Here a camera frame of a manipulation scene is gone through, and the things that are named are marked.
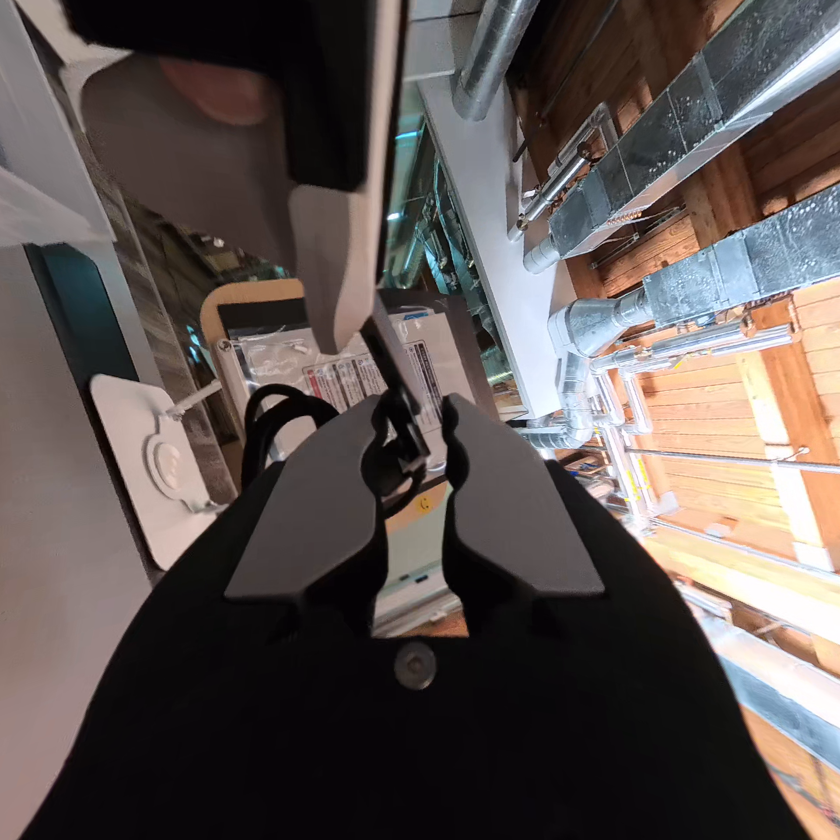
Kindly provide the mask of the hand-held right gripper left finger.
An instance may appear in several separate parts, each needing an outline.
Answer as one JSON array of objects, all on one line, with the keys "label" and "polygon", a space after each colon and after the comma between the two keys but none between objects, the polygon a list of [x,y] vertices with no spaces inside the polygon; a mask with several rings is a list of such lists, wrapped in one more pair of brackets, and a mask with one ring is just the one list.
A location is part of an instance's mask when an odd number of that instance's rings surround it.
[{"label": "hand-held right gripper left finger", "polygon": [[386,434],[380,396],[329,421],[287,459],[225,590],[230,602],[329,610],[372,630],[389,571],[385,515],[368,477]]}]

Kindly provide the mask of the wooden instruction board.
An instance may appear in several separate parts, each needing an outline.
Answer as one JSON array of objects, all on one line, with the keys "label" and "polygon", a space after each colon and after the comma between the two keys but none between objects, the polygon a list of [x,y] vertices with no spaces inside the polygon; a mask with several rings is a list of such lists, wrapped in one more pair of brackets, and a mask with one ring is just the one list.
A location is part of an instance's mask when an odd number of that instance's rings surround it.
[{"label": "wooden instruction board", "polygon": [[[384,290],[381,297],[421,388],[418,424],[430,449],[425,481],[388,522],[392,532],[438,508],[447,494],[443,398],[457,393],[491,419],[499,415],[464,299],[426,290]],[[249,398],[262,386],[288,385],[339,413],[385,391],[384,375],[361,336],[337,353],[319,348],[299,280],[221,286],[202,306],[201,327],[241,448]]]}]

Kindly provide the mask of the bundle of silver pipes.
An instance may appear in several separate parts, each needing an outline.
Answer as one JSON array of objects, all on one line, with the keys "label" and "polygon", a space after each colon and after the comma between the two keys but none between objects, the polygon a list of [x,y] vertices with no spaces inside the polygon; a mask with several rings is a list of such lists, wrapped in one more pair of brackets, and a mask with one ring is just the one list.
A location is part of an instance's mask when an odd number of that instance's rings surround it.
[{"label": "bundle of silver pipes", "polygon": [[771,350],[794,339],[795,328],[789,322],[758,330],[738,320],[684,332],[647,348],[632,345],[594,359],[566,351],[560,360],[559,422],[517,427],[516,432],[541,449],[583,448],[597,431],[649,435],[653,421],[637,381],[642,373],[672,370],[677,363],[700,354],[722,357]]}]

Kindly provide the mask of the black adapter dongle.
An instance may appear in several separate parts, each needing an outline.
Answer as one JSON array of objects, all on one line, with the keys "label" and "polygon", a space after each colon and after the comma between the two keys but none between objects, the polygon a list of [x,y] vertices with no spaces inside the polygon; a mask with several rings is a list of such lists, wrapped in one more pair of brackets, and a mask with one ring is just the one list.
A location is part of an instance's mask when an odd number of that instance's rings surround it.
[{"label": "black adapter dongle", "polygon": [[395,432],[396,456],[404,474],[425,471],[429,449],[418,425],[423,392],[397,333],[378,295],[371,315],[360,330],[383,382],[381,398]]}]

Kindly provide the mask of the rectangular silver air duct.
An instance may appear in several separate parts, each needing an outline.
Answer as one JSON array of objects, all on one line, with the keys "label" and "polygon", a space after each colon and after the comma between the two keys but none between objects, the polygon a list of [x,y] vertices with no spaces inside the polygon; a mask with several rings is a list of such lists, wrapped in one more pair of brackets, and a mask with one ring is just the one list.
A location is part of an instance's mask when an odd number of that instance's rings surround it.
[{"label": "rectangular silver air duct", "polygon": [[839,275],[839,184],[646,276],[617,299],[577,300],[555,312],[549,336],[559,359],[593,359],[626,329],[662,329]]},{"label": "rectangular silver air duct", "polygon": [[741,3],[551,215],[549,265],[597,249],[838,68],[838,1]]}]

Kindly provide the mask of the white stand base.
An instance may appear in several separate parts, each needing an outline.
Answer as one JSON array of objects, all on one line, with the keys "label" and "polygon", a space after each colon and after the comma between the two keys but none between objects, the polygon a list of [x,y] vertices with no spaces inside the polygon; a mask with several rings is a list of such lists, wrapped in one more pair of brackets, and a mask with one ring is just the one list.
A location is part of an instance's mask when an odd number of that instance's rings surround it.
[{"label": "white stand base", "polygon": [[221,389],[213,381],[174,402],[163,389],[106,374],[89,390],[154,565],[168,571],[225,505],[207,490],[184,417]]}]

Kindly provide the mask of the person's left hand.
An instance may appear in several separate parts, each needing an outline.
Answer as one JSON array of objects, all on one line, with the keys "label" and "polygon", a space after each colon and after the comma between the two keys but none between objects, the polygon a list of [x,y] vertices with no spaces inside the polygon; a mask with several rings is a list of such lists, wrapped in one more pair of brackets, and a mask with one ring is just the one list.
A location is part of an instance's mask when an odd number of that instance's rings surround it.
[{"label": "person's left hand", "polygon": [[251,70],[169,57],[164,78],[199,112],[217,122],[249,127],[268,119],[277,98],[270,80]]}]

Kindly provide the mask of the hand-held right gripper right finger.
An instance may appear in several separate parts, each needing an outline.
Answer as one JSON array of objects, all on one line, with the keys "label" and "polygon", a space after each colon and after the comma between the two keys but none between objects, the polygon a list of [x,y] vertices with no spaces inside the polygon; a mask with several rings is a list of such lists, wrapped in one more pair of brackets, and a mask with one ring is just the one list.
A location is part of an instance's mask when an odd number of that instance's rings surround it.
[{"label": "hand-held right gripper right finger", "polygon": [[442,432],[451,486],[442,567],[470,636],[535,606],[603,598],[599,575],[543,459],[509,426],[447,395]]}]

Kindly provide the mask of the round silver air duct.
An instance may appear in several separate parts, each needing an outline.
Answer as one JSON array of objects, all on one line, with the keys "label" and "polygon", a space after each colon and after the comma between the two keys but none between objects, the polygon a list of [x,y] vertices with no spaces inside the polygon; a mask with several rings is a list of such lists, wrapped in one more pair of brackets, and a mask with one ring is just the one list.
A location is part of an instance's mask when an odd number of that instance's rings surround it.
[{"label": "round silver air duct", "polygon": [[462,120],[483,121],[531,23],[539,1],[486,1],[459,69],[453,106]]}]

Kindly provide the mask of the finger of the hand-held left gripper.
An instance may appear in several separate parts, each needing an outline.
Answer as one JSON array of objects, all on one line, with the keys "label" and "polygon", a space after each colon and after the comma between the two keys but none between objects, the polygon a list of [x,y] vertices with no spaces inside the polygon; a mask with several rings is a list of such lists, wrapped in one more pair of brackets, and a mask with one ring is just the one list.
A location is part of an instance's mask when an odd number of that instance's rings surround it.
[{"label": "finger of the hand-held left gripper", "polygon": [[297,275],[320,351],[337,354],[375,307],[384,204],[402,85],[406,2],[374,3],[365,176],[352,192],[297,185],[289,196]]}]

